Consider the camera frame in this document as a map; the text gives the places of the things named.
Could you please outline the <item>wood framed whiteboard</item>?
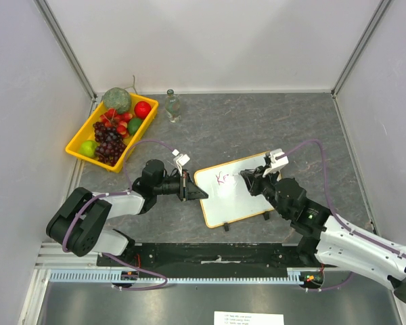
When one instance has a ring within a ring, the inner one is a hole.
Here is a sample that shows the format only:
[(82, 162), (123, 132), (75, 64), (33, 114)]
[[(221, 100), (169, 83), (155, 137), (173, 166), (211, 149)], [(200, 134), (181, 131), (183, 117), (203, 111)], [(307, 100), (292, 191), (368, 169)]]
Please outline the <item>wood framed whiteboard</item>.
[(265, 164), (265, 153), (255, 154), (223, 164), (200, 169), (194, 173), (195, 184), (209, 197), (200, 204), (208, 228), (273, 211), (263, 196), (251, 196), (242, 177), (231, 174), (255, 169)]

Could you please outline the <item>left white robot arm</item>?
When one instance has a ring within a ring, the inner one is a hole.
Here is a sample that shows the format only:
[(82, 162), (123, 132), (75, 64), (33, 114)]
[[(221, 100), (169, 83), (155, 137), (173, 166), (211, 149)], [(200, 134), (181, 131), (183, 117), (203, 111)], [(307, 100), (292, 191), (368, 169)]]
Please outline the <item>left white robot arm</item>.
[(174, 169), (169, 175), (164, 163), (153, 159), (124, 192), (100, 194), (83, 187), (75, 189), (47, 224), (46, 234), (66, 253), (77, 257), (90, 252), (110, 253), (117, 264), (128, 266), (135, 258), (134, 240), (118, 230), (107, 230), (106, 221), (147, 213), (161, 195), (175, 195), (181, 202), (208, 198), (187, 170)]

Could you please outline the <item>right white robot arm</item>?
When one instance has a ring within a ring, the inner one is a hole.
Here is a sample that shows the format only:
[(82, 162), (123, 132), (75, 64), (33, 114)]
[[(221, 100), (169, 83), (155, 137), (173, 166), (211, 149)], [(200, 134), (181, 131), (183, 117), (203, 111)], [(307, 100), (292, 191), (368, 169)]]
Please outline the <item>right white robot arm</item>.
[(301, 265), (344, 268), (383, 285), (406, 304), (405, 245), (333, 215), (329, 208), (307, 198), (306, 190), (293, 178), (264, 175), (260, 167), (240, 175), (252, 196), (263, 196), (302, 236), (296, 249)]

